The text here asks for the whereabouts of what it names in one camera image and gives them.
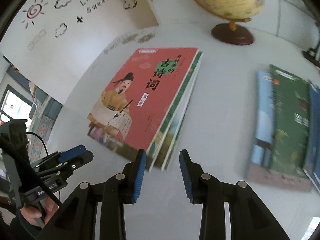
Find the wooden globe base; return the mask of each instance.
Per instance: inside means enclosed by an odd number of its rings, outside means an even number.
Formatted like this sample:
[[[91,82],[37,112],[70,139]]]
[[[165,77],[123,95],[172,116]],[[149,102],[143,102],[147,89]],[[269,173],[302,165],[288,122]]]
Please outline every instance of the wooden globe base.
[[[219,41],[240,46],[249,45],[254,42],[253,35],[247,28],[240,25],[235,25],[235,27],[236,30],[233,31],[228,23],[220,23],[212,29],[211,34]]]

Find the green book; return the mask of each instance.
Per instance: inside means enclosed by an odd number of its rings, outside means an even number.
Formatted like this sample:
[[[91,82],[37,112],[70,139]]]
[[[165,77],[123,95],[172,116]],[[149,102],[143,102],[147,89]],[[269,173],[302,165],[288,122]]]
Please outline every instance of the green book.
[[[178,131],[180,130],[182,119],[190,100],[196,78],[198,76],[199,66],[201,63],[202,51],[199,51],[193,61],[190,71],[188,72],[182,86],[174,100],[162,126],[160,127],[159,134],[163,135],[159,142],[155,142],[148,156],[153,156],[153,161],[149,164],[147,160],[147,169],[151,169],[154,165],[164,170],[165,163],[167,162],[170,152],[176,146]]]
[[[270,169],[307,178],[303,172],[309,135],[309,85],[270,66],[275,93],[275,130]]]

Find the cloud drawing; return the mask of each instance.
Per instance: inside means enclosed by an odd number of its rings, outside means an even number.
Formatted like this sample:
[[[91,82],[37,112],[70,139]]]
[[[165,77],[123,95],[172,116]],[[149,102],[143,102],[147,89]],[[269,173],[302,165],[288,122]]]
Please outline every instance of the cloud drawing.
[[[149,62],[145,62],[143,64],[139,64],[139,68],[142,68],[142,69],[147,69],[147,68],[151,68],[152,67],[152,64],[149,63]]]
[[[55,37],[58,38],[59,36],[63,35],[68,29],[68,26],[65,23],[61,23],[58,28],[56,28]]]
[[[66,7],[68,5],[68,3],[70,3],[72,0],[57,0],[56,4],[54,5],[54,7],[56,9],[59,9],[61,7]]]

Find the book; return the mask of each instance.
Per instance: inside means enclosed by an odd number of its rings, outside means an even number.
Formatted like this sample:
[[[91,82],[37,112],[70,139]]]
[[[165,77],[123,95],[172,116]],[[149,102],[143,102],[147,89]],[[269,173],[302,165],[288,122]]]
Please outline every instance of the book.
[[[318,86],[315,87],[317,90],[317,94],[319,95],[318,100],[320,100],[320,89]],[[315,114],[320,115],[320,106],[316,110]],[[316,180],[320,183],[320,138],[319,138],[319,132],[320,128],[318,128],[318,141],[317,143],[317,152],[316,152],[316,157],[315,157],[315,162],[314,162],[314,170],[313,170],[313,175],[315,176]]]
[[[269,168],[307,178],[302,167],[309,136],[309,84],[276,66],[270,70],[275,80],[275,131]]]
[[[252,149],[252,156],[247,169],[247,179],[273,187],[311,191],[308,179],[290,176],[273,171],[270,165],[274,134],[274,92],[273,85],[278,83],[269,73],[257,72],[258,84],[258,117],[256,138]]]
[[[303,170],[311,180],[316,189],[320,192],[320,183],[316,178],[316,175],[313,173],[314,166],[316,163],[316,157],[319,153],[319,110],[320,110],[320,93],[318,92],[319,88],[314,86],[310,82],[309,86],[309,95],[310,95],[310,131],[309,131],[309,142],[308,149],[303,165]]]
[[[258,118],[251,161],[268,166],[271,158],[274,130],[273,79],[271,74],[258,71]]]
[[[151,170],[201,55],[197,48],[137,49],[89,113],[88,135],[131,161],[144,149]]]
[[[162,147],[159,151],[159,154],[157,156],[157,159],[155,161],[155,166],[161,168],[163,171],[164,169],[168,169],[169,163],[171,163],[171,159],[173,157],[173,152],[175,151],[175,147],[177,145],[177,141],[180,134],[180,129],[182,122],[184,120],[185,112],[188,108],[190,97],[193,91],[193,87],[197,78],[197,72],[199,71],[199,68],[196,68],[194,70],[194,74],[188,83],[188,86],[186,88],[186,91],[184,95],[181,98],[180,106],[176,110],[176,114],[172,119],[170,128],[168,130],[168,133],[164,139],[164,143],[162,144]]]

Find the red book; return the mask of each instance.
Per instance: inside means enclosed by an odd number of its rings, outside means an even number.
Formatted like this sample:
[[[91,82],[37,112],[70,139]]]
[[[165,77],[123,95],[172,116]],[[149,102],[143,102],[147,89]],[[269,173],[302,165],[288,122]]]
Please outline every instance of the red book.
[[[137,49],[88,115],[88,135],[130,160],[144,149],[150,168],[197,53],[197,48]]]

